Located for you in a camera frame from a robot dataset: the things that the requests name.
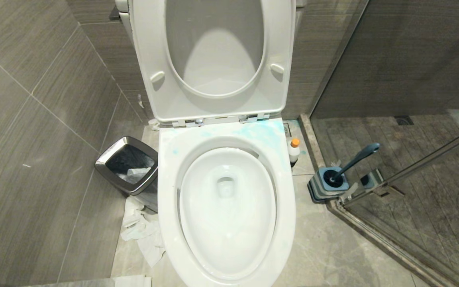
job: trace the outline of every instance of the gray tile wall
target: gray tile wall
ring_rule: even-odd
[[[147,123],[149,118],[153,118],[153,114],[146,116],[135,93],[139,91],[142,95],[142,104],[148,102],[135,49],[123,24],[119,21],[109,21],[109,14],[115,6],[114,0],[67,0],[67,2],[133,109],[138,112],[140,119]]]
[[[93,164],[142,128],[64,0],[0,2],[0,285],[110,276],[124,197]]]
[[[361,0],[310,0],[303,8],[297,39],[293,47],[292,70],[285,119],[310,113],[318,91],[323,90],[331,64],[341,53],[352,17]]]
[[[135,107],[138,91],[145,98],[144,84],[133,45],[123,25],[109,22],[113,0],[67,0],[76,19],[113,74],[118,85]],[[297,119],[310,111],[315,93],[323,85],[330,64],[341,43],[360,0],[312,0],[303,9],[293,52],[288,101],[282,112],[285,119]],[[148,120],[153,114],[148,113]]]
[[[318,118],[459,108],[459,1],[370,1]]]

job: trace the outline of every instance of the floor drain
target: floor drain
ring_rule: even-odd
[[[283,127],[284,127],[284,133],[286,134],[287,138],[291,138],[292,134],[290,133],[290,125],[288,125],[287,122],[283,122]]]
[[[400,126],[413,126],[414,122],[409,116],[394,116]]]

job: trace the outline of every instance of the orange bottle cap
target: orange bottle cap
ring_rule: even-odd
[[[293,138],[291,146],[292,147],[298,147],[298,145],[300,145],[300,140],[298,138]]]

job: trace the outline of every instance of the shower floor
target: shower floor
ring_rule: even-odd
[[[347,172],[356,182],[375,168],[388,178],[459,136],[459,110],[410,118],[413,125],[405,126],[394,117],[312,122],[326,163],[345,164],[369,143],[381,143],[378,153]],[[395,187],[405,196],[372,194],[350,211],[459,282],[459,149]]]

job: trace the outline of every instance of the tile grout line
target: tile grout line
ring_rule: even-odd
[[[120,93],[120,95],[118,96],[118,100],[116,101],[116,105],[114,105],[113,114],[111,115],[111,119],[109,120],[109,124],[107,125],[107,129],[106,129],[106,134],[104,136],[104,140],[102,140],[102,145],[100,146],[100,150],[98,151],[99,154],[102,152],[102,148],[104,147],[104,144],[106,143],[107,134],[109,133],[109,129],[111,128],[111,123],[113,123],[114,114],[116,113],[116,109],[118,108],[118,104],[120,104],[120,98],[121,97],[122,97],[122,93]]]
[[[125,94],[124,91],[122,91],[122,95],[124,95],[125,99],[127,100],[127,102],[129,103],[129,105],[131,106],[131,109],[134,111],[135,115],[137,116],[137,118],[141,121],[141,122],[144,122],[143,119],[139,116],[138,112],[133,108],[132,104],[131,104],[131,101],[129,100],[129,98],[127,98],[127,95]]]
[[[414,287],[417,287],[416,281],[414,280],[414,276],[412,275],[412,272],[410,272],[410,278],[412,278],[412,282],[414,283]]]
[[[84,29],[82,30],[82,32],[84,33],[84,35],[86,36],[86,39],[88,40],[88,42],[90,43],[91,47],[93,48],[93,50],[95,51],[95,54],[97,54],[98,58],[100,59],[100,61],[102,62],[102,64],[104,65],[104,67],[106,67],[106,70],[107,72],[109,72],[109,74],[111,75],[111,78],[113,78],[114,82],[116,82],[113,74],[111,73],[111,71],[109,71],[109,68],[107,67],[106,65],[106,62],[104,62],[104,60],[102,59],[102,57],[100,56],[100,54],[98,53],[97,49],[95,48],[95,45],[93,45],[93,42],[91,41],[91,39],[88,37],[88,35],[86,34],[86,32],[84,31]]]
[[[36,83],[35,87],[31,90],[31,93],[30,94],[34,94],[35,93],[35,90],[38,88],[38,85],[40,85],[40,83],[42,82],[43,78],[45,77],[45,75],[47,75],[47,72],[49,72],[49,70],[51,69],[51,67],[53,66],[53,64],[56,62],[57,58],[60,56],[60,54],[63,52],[63,50],[65,49],[66,45],[70,42],[70,40],[72,39],[73,35],[76,33],[76,31],[79,29],[80,27],[80,24],[78,23],[78,25],[75,27],[75,29],[72,31],[72,34],[69,36],[69,38],[66,40],[66,42],[63,44],[63,46],[61,46],[61,49],[58,51],[58,54],[56,54],[56,57],[54,57],[53,61],[51,62],[51,64],[49,65],[49,67],[47,67],[47,69],[44,71],[44,73],[42,74],[42,76],[40,77],[40,80],[38,80],[38,82]]]
[[[123,90],[123,92],[136,92],[136,91],[144,91],[144,90]]]
[[[30,94],[30,96],[36,100],[42,107],[44,107],[49,113],[51,113],[55,118],[57,118],[62,124],[64,124],[71,132],[73,132],[76,136],[78,136],[80,139],[82,139],[82,141],[84,143],[86,143],[87,145],[89,145],[92,149],[94,149],[97,153],[97,149],[95,149],[89,142],[87,142],[87,140],[85,140],[82,136],[80,136],[78,133],[76,133],[71,127],[69,127],[69,125],[67,125],[63,120],[61,120],[55,113],[53,113],[53,111],[51,111],[48,107],[46,107],[44,104],[42,104],[42,102],[40,102],[37,98],[35,98],[35,96],[33,96],[32,94]]]
[[[73,34],[75,33],[76,30],[77,30],[77,28],[74,29],[74,32],[71,34],[71,37],[73,36]],[[91,144],[89,144],[89,142],[87,142],[84,138],[82,138],[82,136],[80,136],[78,133],[76,133],[71,127],[69,127],[69,125],[67,125],[67,124],[66,124],[64,121],[62,121],[58,116],[56,116],[55,113],[53,113],[53,112],[52,112],[50,109],[48,109],[44,104],[42,104],[42,102],[40,102],[37,98],[35,98],[35,96],[33,96],[33,94],[32,94],[31,92],[29,92],[28,89],[26,89],[22,84],[20,84],[20,82],[19,82],[18,80],[16,80],[8,71],[6,71],[5,68],[2,67],[2,65],[0,65],[0,69],[2,69],[5,73],[7,73],[7,75],[8,75],[12,80],[14,80],[20,87],[22,87],[22,88],[29,94],[29,96],[31,96],[31,97],[32,97],[34,100],[36,100],[40,105],[42,105],[48,112],[50,112],[53,116],[55,116],[55,117],[56,117],[62,124],[64,124],[70,131],[72,131],[76,136],[78,136],[79,138],[81,138],[82,141],[84,141],[85,143],[87,143],[92,149],[96,150]]]
[[[24,88],[24,86],[22,84],[20,84],[20,82],[18,80],[16,80],[10,73],[8,73],[8,71],[6,71],[6,69],[4,67],[2,67],[2,65],[0,65],[0,68],[5,73],[7,73],[7,75],[10,76],[12,78],[12,80],[14,80],[18,85],[20,85],[20,87],[22,87],[28,94],[31,94],[26,88]]]
[[[26,103],[28,102],[28,100],[31,98],[31,95],[28,95],[26,97],[26,99],[24,100],[24,103],[22,103],[22,106],[20,106],[20,109],[18,110],[18,112],[15,114],[15,117],[12,119],[12,121],[10,122],[10,124],[8,125],[8,128],[2,133],[2,136],[1,136],[1,139],[0,139],[0,146],[2,145],[2,142],[4,140],[6,140],[6,137],[8,136],[8,133],[10,132],[10,130],[13,128],[17,118],[20,116],[20,113],[22,112],[22,110],[24,109],[24,106],[26,105]]]
[[[97,25],[97,24],[120,24],[121,22],[118,21],[118,20],[114,20],[114,21],[109,21],[109,22],[95,22],[95,23],[81,23],[79,22],[82,26],[84,25]]]
[[[84,195],[82,196],[82,201],[80,202],[79,210],[77,212],[77,216],[75,217],[75,221],[73,223],[73,228],[72,228],[71,236],[69,238],[69,243],[67,243],[67,248],[65,249],[65,255],[63,256],[63,260],[61,262],[60,272],[58,273],[58,279],[56,280],[56,284],[58,284],[60,282],[61,272],[63,271],[63,265],[65,264],[65,259],[67,258],[67,253],[69,252],[70,243],[71,243],[71,240],[72,240],[72,237],[73,237],[73,233],[75,231],[75,225],[77,224],[77,220],[79,219],[80,210],[82,209],[82,204],[84,203],[84,198],[86,198],[86,194],[88,193],[88,188],[90,187],[91,180],[93,178],[93,173],[94,172],[95,172],[95,168],[93,168],[91,170],[90,180],[88,180],[88,185],[86,186],[86,189],[84,190]]]

